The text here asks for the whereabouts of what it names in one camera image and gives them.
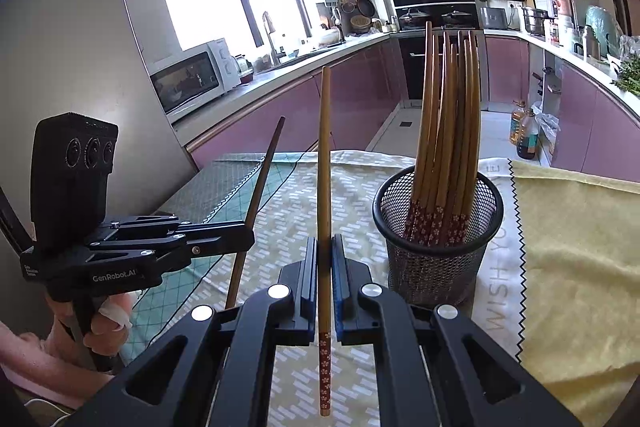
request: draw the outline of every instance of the bundle of chopsticks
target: bundle of chopsticks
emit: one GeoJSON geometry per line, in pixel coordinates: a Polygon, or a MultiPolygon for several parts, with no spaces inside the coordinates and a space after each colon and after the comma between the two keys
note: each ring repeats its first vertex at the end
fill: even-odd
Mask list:
{"type": "Polygon", "coordinates": [[[427,247],[464,241],[476,190],[480,145],[480,70],[476,38],[444,32],[442,73],[438,38],[427,23],[424,94],[414,185],[405,237],[427,247]]]}

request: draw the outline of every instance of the pink cabinet door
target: pink cabinet door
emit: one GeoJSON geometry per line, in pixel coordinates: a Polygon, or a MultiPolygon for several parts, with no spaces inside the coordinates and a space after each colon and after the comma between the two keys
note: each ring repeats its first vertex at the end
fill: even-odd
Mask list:
{"type": "Polygon", "coordinates": [[[551,166],[581,172],[589,146],[598,88],[568,66],[562,67],[561,76],[560,131],[551,166]]]}
{"type": "Polygon", "coordinates": [[[287,118],[277,152],[302,152],[318,140],[320,95],[310,78],[213,136],[191,153],[198,168],[227,153],[264,153],[278,118],[287,118]]]}
{"type": "Polygon", "coordinates": [[[593,127],[582,172],[640,182],[640,125],[601,90],[596,94],[593,127]]]}
{"type": "Polygon", "coordinates": [[[331,129],[336,149],[365,150],[395,105],[377,46],[333,66],[331,129]]]}
{"type": "Polygon", "coordinates": [[[486,38],[489,65],[489,101],[513,103],[526,100],[529,48],[520,39],[486,38]]]}

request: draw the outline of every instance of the kitchen sink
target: kitchen sink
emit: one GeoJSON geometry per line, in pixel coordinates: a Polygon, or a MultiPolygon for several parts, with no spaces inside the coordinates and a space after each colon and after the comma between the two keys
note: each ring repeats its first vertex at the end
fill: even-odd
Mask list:
{"type": "Polygon", "coordinates": [[[291,60],[287,60],[287,62],[283,62],[282,64],[278,64],[277,66],[274,66],[273,68],[270,68],[267,71],[281,70],[282,68],[295,66],[297,63],[302,62],[303,60],[307,60],[308,58],[311,58],[311,57],[316,57],[317,55],[322,55],[323,53],[329,52],[334,48],[335,46],[329,46],[327,48],[322,48],[319,50],[314,50],[309,53],[305,53],[304,55],[299,55],[298,57],[292,58],[291,60]]]}

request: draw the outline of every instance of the mesh pen holder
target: mesh pen holder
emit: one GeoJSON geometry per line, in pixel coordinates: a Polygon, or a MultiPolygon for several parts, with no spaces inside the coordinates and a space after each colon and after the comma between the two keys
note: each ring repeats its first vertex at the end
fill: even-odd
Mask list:
{"type": "Polygon", "coordinates": [[[460,304],[474,286],[484,250],[498,232],[504,209],[500,192],[478,172],[464,241],[455,247],[425,247],[404,238],[414,169],[389,178],[373,201],[373,220],[386,240],[389,288],[409,304],[434,308],[460,304]]]}

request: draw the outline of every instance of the cable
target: cable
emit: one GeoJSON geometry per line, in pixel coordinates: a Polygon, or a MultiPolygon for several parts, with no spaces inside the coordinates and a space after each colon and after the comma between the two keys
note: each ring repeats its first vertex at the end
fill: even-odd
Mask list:
{"type": "Polygon", "coordinates": [[[66,420],[70,416],[71,416],[70,414],[65,414],[64,416],[61,416],[55,422],[53,422],[49,427],[56,427],[56,425],[58,425],[62,420],[66,420]]]}
{"type": "Polygon", "coordinates": [[[65,414],[67,416],[69,415],[67,411],[60,409],[60,407],[58,407],[56,404],[51,403],[50,401],[47,401],[47,400],[43,400],[41,398],[31,398],[26,404],[24,404],[24,406],[28,409],[32,403],[45,403],[47,405],[52,406],[55,409],[58,409],[62,414],[65,414]]]}

